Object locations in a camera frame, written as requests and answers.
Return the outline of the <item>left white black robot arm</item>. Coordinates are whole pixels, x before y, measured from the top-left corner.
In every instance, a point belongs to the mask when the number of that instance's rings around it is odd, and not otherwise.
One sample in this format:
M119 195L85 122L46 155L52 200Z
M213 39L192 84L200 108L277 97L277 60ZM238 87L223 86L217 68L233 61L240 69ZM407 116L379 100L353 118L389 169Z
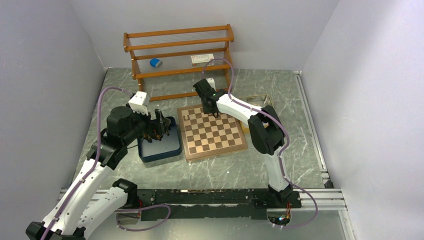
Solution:
M88 206L102 181L127 155L128 145L138 139L161 140L172 120L159 109L151 114L140 107L118 106L106 119L106 128L87 153L77 178L55 208L41 222L25 230L31 240L87 240L93 231L116 210L139 206L138 186L123 178L115 181L106 197Z

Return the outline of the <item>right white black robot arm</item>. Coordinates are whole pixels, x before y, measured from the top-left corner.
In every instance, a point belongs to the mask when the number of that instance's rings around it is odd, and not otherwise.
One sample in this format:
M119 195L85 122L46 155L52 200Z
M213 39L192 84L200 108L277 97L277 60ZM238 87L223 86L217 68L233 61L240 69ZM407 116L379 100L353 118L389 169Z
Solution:
M201 99L205 114L227 114L248 125L254 148L264 155L268 171L270 202L282 207L289 200L293 187L285 173L283 151L289 145L288 133L271 105L255 106L225 90L216 91L204 78L193 85Z

